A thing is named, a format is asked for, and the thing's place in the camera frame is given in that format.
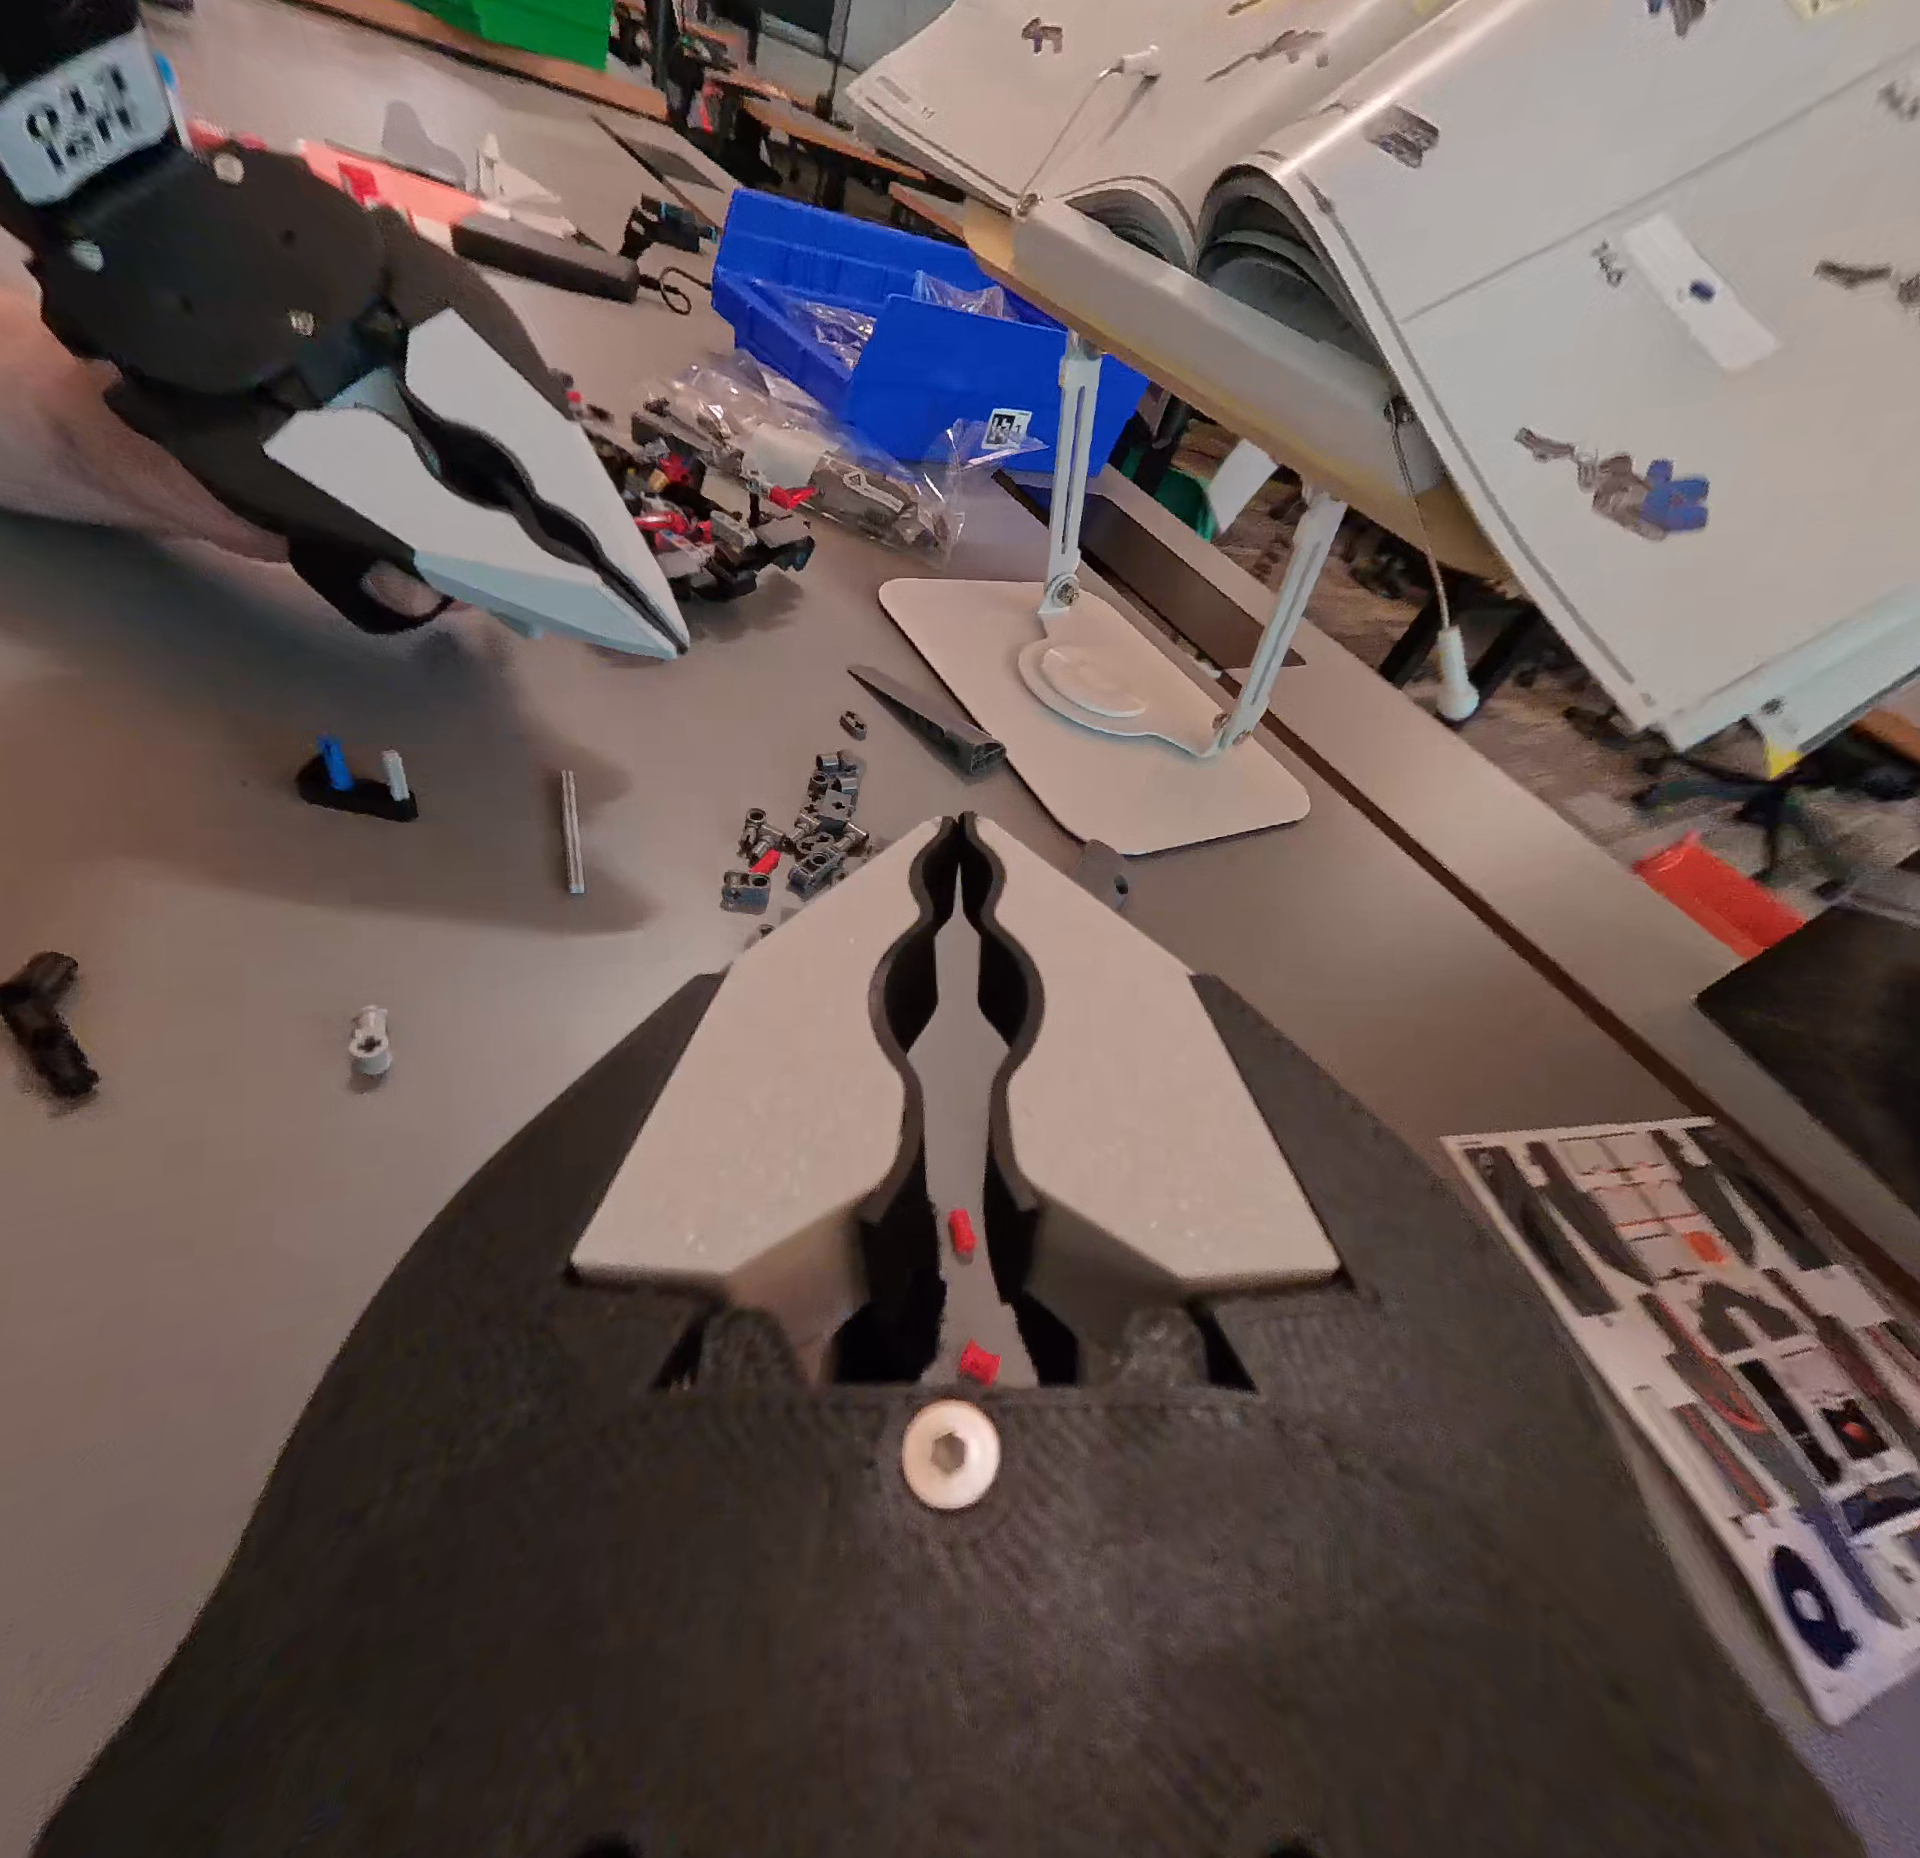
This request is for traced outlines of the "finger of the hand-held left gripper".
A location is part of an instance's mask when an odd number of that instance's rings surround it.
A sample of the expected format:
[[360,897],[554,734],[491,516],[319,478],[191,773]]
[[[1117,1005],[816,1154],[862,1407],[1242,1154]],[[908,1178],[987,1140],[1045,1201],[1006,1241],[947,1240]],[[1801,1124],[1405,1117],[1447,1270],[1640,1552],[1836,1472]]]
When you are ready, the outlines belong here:
[[520,372],[470,319],[438,308],[407,333],[405,396],[448,478],[491,478],[550,562],[597,573],[568,598],[558,581],[541,597],[500,581],[507,615],[616,652],[691,647],[671,581],[546,372]]
[[592,647],[679,653],[679,631],[626,576],[546,550],[513,508],[454,495],[375,407],[302,413],[265,438],[265,453],[390,534],[441,597]]

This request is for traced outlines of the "open instruction book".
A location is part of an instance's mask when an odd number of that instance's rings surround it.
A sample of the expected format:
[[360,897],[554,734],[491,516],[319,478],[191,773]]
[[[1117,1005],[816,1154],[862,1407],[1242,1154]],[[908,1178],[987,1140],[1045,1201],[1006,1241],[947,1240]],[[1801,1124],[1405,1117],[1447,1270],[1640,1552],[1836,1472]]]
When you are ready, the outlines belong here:
[[1916,0],[951,0],[845,99],[1635,724],[1916,681]]

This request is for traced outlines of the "clear plastic parts bag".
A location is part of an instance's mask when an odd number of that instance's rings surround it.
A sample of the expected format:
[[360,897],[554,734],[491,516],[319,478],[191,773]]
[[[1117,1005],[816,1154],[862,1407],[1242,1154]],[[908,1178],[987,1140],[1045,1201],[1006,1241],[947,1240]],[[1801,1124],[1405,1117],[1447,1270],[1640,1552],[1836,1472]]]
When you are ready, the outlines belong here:
[[956,551],[968,507],[999,470],[1044,458],[1033,421],[1014,407],[951,414],[896,453],[744,346],[658,380],[631,438],[699,458],[768,508],[802,508],[933,566]]

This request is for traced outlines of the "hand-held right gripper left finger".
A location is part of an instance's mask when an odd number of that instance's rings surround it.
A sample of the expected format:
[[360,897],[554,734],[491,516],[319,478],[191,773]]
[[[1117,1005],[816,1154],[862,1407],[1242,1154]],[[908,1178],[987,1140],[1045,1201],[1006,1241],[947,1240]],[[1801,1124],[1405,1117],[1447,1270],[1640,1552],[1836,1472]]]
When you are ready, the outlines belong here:
[[914,1045],[956,845],[956,820],[925,820],[733,960],[571,1249],[584,1280],[942,1272]]

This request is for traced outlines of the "red and white box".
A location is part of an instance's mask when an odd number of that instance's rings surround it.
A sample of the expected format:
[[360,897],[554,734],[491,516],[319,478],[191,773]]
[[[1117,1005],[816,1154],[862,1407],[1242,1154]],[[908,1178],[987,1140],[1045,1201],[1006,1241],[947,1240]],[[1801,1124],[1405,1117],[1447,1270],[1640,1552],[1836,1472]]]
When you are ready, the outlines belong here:
[[410,167],[387,164],[374,151],[338,147],[330,140],[296,140],[296,157],[315,175],[343,192],[360,208],[390,208],[415,232],[431,227],[434,239],[449,239],[454,223],[475,217],[518,223],[524,232],[541,232],[554,239],[581,239],[581,227],[563,217],[532,210],[524,205],[481,198],[434,175],[421,175]]

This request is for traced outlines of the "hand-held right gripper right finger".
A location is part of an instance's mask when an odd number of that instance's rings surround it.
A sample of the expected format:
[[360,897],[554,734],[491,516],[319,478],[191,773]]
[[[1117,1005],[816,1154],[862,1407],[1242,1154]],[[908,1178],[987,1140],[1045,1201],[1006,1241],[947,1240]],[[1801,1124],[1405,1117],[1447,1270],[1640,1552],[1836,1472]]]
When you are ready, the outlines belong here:
[[1200,976],[994,820],[961,820],[976,1001],[1002,1039],[987,1258],[1002,1303],[1311,1289],[1341,1253]]

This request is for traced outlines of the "black angled toy connector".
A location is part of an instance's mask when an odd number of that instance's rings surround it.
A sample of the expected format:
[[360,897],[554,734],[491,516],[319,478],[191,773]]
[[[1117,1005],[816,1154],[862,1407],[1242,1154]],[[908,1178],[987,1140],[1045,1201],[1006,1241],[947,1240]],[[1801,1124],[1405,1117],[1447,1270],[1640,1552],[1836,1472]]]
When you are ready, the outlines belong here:
[[57,1103],[86,1103],[101,1083],[67,1024],[67,993],[74,980],[78,960],[50,948],[29,958],[3,980],[3,1027],[40,1087]]

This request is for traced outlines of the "black beam with two pins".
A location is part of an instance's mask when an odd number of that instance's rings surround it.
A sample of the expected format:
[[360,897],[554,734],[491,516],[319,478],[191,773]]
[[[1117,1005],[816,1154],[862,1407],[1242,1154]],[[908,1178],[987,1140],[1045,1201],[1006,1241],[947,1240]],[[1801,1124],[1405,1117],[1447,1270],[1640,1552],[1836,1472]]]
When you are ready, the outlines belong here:
[[384,750],[375,773],[360,776],[338,735],[319,735],[315,755],[302,762],[295,776],[295,793],[323,811],[375,815],[390,822],[421,820],[421,798],[397,750]]

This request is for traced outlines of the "white book stand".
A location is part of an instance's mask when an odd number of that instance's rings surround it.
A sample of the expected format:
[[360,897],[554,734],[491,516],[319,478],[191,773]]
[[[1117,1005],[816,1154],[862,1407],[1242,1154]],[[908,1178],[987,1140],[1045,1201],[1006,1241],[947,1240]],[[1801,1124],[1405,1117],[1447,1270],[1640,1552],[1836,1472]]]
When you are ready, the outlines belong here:
[[[972,260],[1067,330],[1045,566],[1044,581],[886,581],[886,618],[1074,840],[1142,858],[1301,822],[1309,793],[1254,730],[1343,516],[1428,534],[1422,498],[1447,490],[1435,445],[1379,363],[1226,296],[1071,205],[972,198],[965,227]],[[1110,358],[1301,474],[1303,516],[1232,704],[1083,573]]]

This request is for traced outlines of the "dark toy brick model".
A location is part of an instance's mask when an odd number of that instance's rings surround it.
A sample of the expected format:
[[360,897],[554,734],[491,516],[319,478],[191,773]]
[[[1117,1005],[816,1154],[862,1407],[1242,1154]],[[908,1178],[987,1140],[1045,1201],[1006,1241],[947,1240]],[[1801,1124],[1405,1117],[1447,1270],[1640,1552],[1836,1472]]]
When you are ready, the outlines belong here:
[[563,402],[679,598],[737,603],[763,576],[812,566],[816,538],[795,507],[758,490],[729,507],[718,465],[694,444],[658,428],[616,435],[613,407],[588,402],[581,387],[563,387]]

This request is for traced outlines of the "blue plastic bin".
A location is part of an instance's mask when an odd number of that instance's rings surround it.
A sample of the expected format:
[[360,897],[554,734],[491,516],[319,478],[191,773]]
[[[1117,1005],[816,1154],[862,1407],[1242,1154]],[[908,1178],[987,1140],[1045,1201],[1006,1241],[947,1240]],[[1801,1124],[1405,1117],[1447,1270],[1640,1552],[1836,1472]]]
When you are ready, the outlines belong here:
[[1025,462],[1059,444],[1067,330],[968,245],[737,188],[708,294],[737,347],[896,462],[956,428]]

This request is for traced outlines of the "orange object on floor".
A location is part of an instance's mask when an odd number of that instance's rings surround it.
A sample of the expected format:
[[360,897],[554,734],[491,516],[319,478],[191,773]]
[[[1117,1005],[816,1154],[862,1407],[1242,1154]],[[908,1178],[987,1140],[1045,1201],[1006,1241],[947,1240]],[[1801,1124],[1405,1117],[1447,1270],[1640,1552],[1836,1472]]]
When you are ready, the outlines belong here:
[[1698,830],[1635,858],[1629,869],[1734,960],[1754,960],[1805,925],[1789,903],[1740,875]]

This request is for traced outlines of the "black wedge toy panel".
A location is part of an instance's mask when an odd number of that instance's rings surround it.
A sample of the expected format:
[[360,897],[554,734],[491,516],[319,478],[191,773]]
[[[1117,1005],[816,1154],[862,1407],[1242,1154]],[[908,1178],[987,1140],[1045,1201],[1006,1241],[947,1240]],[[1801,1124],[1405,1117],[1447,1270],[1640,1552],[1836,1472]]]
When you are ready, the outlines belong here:
[[889,704],[902,724],[947,762],[968,781],[983,781],[1006,764],[1006,746],[965,712],[936,704],[919,686],[905,686],[875,665],[854,661],[852,677]]

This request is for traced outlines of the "black flat board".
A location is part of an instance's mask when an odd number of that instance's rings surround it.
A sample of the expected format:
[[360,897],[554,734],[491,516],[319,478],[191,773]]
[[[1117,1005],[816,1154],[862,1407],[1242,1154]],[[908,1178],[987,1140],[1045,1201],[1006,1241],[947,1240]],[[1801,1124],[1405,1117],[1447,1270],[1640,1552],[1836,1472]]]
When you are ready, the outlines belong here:
[[1916,1174],[1916,925],[1827,911],[1698,1011],[1889,1182]]

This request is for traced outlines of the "heap of small toy bricks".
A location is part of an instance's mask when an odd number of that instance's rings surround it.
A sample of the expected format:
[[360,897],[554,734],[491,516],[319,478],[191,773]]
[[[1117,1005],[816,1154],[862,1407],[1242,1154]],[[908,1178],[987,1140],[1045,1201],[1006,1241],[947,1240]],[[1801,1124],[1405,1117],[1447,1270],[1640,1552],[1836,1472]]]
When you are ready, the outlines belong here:
[[852,746],[816,752],[793,820],[748,807],[737,863],[718,882],[718,911],[776,922],[776,905],[812,905],[876,858],[880,840],[862,822],[865,755]]

